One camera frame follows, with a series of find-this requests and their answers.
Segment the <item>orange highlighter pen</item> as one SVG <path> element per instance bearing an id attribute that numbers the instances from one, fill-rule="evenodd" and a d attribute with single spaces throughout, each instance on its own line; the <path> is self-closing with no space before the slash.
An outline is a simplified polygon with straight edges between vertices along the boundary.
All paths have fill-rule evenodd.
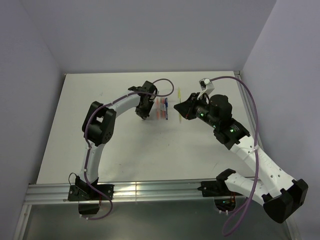
<path id="1" fill-rule="evenodd" d="M 160 103 L 159 103 L 159 98 L 156 98 L 155 107 L 156 107 L 156 118 L 157 118 L 157 120 L 159 120 L 159 119 L 160 119 Z"/>

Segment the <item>red highlighter pen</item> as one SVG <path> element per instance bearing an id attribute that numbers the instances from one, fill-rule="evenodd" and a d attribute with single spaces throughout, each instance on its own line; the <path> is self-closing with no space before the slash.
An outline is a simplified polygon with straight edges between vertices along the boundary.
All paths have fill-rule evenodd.
<path id="1" fill-rule="evenodd" d="M 161 118 L 166 119 L 166 105 L 165 105 L 165 98 L 160 98 L 160 110 L 161 110 Z"/>

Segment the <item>blue pen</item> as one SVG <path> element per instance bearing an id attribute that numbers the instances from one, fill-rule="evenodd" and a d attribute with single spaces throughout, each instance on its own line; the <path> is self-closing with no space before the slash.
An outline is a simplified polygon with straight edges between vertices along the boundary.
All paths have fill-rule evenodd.
<path id="1" fill-rule="evenodd" d="M 165 120 L 168 120 L 168 98 L 164 98 L 164 107 L 165 107 Z"/>

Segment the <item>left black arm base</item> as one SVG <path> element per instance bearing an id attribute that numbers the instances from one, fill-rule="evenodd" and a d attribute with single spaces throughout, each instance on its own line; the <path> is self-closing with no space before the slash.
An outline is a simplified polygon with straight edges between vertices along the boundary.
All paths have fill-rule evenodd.
<path id="1" fill-rule="evenodd" d="M 113 199 L 113 184 L 98 184 L 98 180 L 96 180 L 92 183 L 92 186 L 99 192 L 93 190 L 85 181 L 82 181 L 80 177 L 77 176 L 75 183 L 69 187 L 67 200 L 69 202 L 79 202 L 78 212 L 81 215 L 96 215 L 100 210 L 101 201 Z"/>

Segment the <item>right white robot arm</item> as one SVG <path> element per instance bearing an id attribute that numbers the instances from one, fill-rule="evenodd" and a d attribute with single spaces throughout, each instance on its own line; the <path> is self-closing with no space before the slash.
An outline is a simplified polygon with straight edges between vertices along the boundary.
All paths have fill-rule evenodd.
<path id="1" fill-rule="evenodd" d="M 238 193 L 252 198 L 277 223 L 283 223 L 304 204 L 308 184 L 287 174 L 255 145 L 249 131 L 232 117 L 233 107 L 227 96 L 216 94 L 207 100 L 192 93 L 174 109 L 187 120 L 200 119 L 212 127 L 216 139 L 257 174 L 254 181 L 228 168 L 214 181 L 202 182 L 198 190 L 203 196 Z"/>

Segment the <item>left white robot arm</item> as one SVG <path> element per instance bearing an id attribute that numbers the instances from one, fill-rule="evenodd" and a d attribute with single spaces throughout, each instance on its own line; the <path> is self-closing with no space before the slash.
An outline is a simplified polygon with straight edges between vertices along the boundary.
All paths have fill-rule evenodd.
<path id="1" fill-rule="evenodd" d="M 75 185 L 79 194 L 91 200 L 98 193 L 99 165 L 103 149 L 114 133 L 116 118 L 126 111 L 135 108 L 135 113 L 145 120 L 158 94 L 157 87 L 149 81 L 142 86 L 132 86 L 128 91 L 111 103 L 102 104 L 94 101 L 87 112 L 82 131 L 86 142 L 86 154 Z"/>

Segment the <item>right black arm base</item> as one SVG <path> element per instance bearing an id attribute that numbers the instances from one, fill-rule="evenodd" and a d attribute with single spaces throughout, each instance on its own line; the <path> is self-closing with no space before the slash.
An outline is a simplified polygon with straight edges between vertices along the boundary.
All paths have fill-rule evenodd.
<path id="1" fill-rule="evenodd" d="M 221 179 L 201 181 L 197 190 L 203 198 L 213 198 L 219 214 L 228 215 L 237 209 L 236 197 L 240 194 L 230 191 Z"/>

